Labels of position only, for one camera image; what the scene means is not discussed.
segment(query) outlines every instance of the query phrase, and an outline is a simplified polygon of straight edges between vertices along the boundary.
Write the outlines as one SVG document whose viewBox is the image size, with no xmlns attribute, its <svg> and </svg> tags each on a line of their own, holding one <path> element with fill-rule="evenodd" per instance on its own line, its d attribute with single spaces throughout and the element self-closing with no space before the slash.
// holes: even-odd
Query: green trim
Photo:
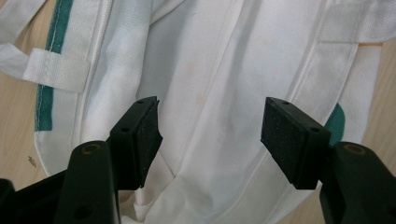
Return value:
<svg viewBox="0 0 396 224">
<path fill-rule="evenodd" d="M 57 0 L 49 27 L 46 50 L 61 53 L 73 0 Z M 53 88 L 38 85 L 35 104 L 35 131 L 52 130 Z"/>
<path fill-rule="evenodd" d="M 343 108 L 339 104 L 335 106 L 332 114 L 324 126 L 332 132 L 330 145 L 334 146 L 336 143 L 341 142 L 346 126 L 346 115 L 344 114 Z"/>
</svg>

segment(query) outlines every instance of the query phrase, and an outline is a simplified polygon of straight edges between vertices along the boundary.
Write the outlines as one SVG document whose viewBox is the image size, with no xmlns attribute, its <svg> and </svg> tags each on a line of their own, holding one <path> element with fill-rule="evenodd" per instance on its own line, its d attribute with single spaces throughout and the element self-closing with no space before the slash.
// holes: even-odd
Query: green fabric patch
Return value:
<svg viewBox="0 0 396 224">
<path fill-rule="evenodd" d="M 57 0 L 52 14 L 46 50 L 61 53 L 73 0 Z M 35 103 L 35 131 L 52 130 L 53 88 L 38 85 Z"/>
<path fill-rule="evenodd" d="M 346 115 L 344 114 L 343 108 L 337 104 L 324 125 L 325 128 L 332 132 L 330 145 L 334 146 L 336 143 L 341 142 L 344 136 L 345 126 Z"/>
</svg>

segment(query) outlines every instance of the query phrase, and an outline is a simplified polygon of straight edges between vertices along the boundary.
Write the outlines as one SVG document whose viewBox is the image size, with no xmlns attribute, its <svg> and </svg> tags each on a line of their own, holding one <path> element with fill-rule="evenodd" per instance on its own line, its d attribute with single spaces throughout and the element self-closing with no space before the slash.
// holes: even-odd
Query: wood grain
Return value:
<svg viewBox="0 0 396 224">
<path fill-rule="evenodd" d="M 44 48 L 56 0 L 48 0 L 16 45 Z M 0 0 L 0 7 L 5 3 Z M 370 123 L 363 144 L 396 175 L 396 40 L 383 45 Z M 21 189 L 45 177 L 34 146 L 36 85 L 0 74 L 0 176 Z M 318 190 L 280 223 L 324 223 Z"/>
</svg>

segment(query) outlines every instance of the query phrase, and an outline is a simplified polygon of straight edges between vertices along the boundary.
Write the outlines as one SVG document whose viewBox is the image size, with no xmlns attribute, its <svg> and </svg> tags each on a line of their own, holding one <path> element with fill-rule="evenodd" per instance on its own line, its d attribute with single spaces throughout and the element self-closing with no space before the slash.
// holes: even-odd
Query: light wood tabletop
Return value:
<svg viewBox="0 0 396 224">
<path fill-rule="evenodd" d="M 44 48 L 56 0 L 48 0 L 18 39 L 27 54 Z M 6 0 L 0 0 L 0 8 Z M 396 175 L 396 40 L 383 44 L 369 126 L 362 142 Z M 36 84 L 0 74 L 0 177 L 22 189 L 46 177 L 35 152 Z M 324 223 L 316 190 L 280 223 Z"/>
</svg>

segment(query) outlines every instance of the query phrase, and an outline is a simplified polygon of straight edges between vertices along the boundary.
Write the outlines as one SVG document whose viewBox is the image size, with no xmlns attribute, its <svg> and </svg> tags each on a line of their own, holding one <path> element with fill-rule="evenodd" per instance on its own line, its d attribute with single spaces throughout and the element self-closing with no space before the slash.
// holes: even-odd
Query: white garment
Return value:
<svg viewBox="0 0 396 224">
<path fill-rule="evenodd" d="M 40 160 L 62 171 L 74 147 L 106 139 L 136 99 L 156 95 L 163 143 L 145 188 L 122 200 L 123 223 L 275 223 L 310 192 L 260 142 L 265 97 L 322 124 L 339 103 L 344 140 L 359 143 L 380 49 L 358 44 L 396 36 L 394 15 L 391 0 L 74 0 L 59 57 L 89 71 L 78 66 L 83 88 L 52 85 Z"/>
</svg>

